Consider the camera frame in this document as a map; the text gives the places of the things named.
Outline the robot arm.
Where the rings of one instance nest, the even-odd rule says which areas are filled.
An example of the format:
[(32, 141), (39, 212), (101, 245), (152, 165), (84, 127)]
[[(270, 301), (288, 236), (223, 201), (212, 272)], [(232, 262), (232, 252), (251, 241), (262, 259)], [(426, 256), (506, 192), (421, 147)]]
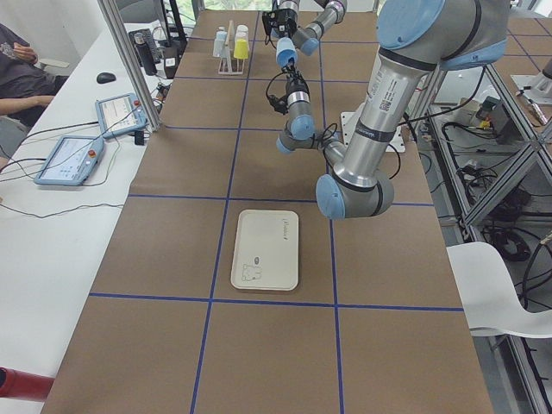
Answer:
[(379, 49), (367, 96), (349, 144), (316, 130), (310, 93), (299, 79), (297, 53), (310, 55), (324, 33), (342, 22), (347, 4), (322, 1), (323, 12), (307, 27), (295, 25), (298, 2), (284, 1), (288, 21), (279, 32), (277, 62), (287, 75), (283, 110), (289, 119), (278, 149), (321, 151), (330, 172), (317, 181), (319, 210), (329, 219), (377, 216), (392, 204), (391, 180), (379, 164), (421, 77), (485, 66), (506, 49), (511, 5), (507, 1), (387, 1), (377, 21)]
[(273, 33), (278, 38), (289, 38), (296, 49), (311, 56), (319, 47), (323, 35), (343, 21), (347, 12), (346, 0), (317, 1), (323, 11), (308, 25), (298, 23), (299, 0), (280, 1), (274, 10), (276, 26)]

